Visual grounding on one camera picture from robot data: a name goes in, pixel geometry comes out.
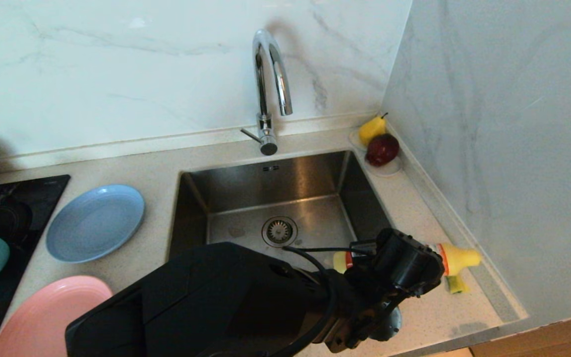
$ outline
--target countertop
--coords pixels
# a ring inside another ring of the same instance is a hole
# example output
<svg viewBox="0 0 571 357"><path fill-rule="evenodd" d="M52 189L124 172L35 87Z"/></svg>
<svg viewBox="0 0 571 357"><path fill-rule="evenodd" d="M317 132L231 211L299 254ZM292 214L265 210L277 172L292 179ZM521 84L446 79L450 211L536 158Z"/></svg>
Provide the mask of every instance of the countertop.
<svg viewBox="0 0 571 357"><path fill-rule="evenodd" d="M118 292L163 265L171 239L180 172L346 149L356 151L347 139L350 131L340 129L282 136L279 138L279 152L270 157L262 156L256 142L249 140L0 174L0 183L62 174L72 176L52 219L75 197L94 187L111 183L135 187L146 203L145 219L136 235L118 250L92 262L66 264L52 258L45 245L46 229L5 321L31 294L61 278L78 274L97 276L107 282L114 292ZM363 155L360 152L357 154L362 163ZM404 172L387 178L369 173L367 176L397 229L423 242L449 241ZM465 270L462 277L471 289L469 293L451 295L446 291L446 283L443 283L422 298L407 299L400 305L403 327L398 335L386 343L367 340L355 350L340 355L391 356L502 325L472 274ZM326 346L320 344L308 346L298 356L332 355Z"/></svg>

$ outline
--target sink drain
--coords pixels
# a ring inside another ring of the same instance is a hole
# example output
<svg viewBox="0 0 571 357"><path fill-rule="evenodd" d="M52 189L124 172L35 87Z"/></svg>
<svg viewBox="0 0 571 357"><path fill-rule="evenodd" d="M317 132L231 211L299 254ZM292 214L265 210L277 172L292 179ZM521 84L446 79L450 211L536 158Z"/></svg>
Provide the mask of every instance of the sink drain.
<svg viewBox="0 0 571 357"><path fill-rule="evenodd" d="M297 226L292 219L285 216L272 217L263 224L261 236L271 246L277 248L292 244L298 233Z"/></svg>

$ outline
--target faucet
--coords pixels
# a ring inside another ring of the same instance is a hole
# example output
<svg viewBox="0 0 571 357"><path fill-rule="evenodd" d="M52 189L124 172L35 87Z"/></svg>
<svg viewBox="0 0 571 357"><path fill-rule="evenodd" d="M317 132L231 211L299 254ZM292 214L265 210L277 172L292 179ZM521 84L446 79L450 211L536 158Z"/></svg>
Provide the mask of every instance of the faucet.
<svg viewBox="0 0 571 357"><path fill-rule="evenodd" d="M259 112L257 113L257 126L259 136L253 135L246 129L241 129L242 133L250 136L261 145L261 153L272 155L277 152L277 138L272 129L272 114L268 111L266 103L266 82L263 74L263 58L269 59L270 67L275 75L275 85L279 97L279 107L281 115L292 114L292 100L290 99L290 87L288 86L286 68L279 45L268 30L258 30L252 39L252 54L254 56L254 77L257 81L257 91L259 95Z"/></svg>

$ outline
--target white marble backsplash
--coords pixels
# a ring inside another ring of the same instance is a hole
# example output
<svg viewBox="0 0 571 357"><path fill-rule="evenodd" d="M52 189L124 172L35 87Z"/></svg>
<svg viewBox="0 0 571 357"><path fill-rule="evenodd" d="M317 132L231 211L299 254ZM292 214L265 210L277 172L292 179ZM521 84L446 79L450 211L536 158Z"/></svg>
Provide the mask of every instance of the white marble backsplash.
<svg viewBox="0 0 571 357"><path fill-rule="evenodd" d="M0 0L0 156L252 125L262 27L293 96L278 120L376 111L410 6Z"/></svg>
<svg viewBox="0 0 571 357"><path fill-rule="evenodd" d="M571 317L571 1L414 2L383 110L526 328Z"/></svg>

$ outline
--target stainless steel sink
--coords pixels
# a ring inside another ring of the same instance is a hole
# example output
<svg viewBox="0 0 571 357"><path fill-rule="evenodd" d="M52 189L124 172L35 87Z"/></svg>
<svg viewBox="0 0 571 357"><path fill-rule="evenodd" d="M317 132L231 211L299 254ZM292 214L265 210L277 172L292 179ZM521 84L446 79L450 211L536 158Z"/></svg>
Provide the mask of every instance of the stainless steel sink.
<svg viewBox="0 0 571 357"><path fill-rule="evenodd" d="M392 226L351 151L183 172L169 259L231 241L315 269L279 249L345 247ZM333 253L313 253L325 266Z"/></svg>

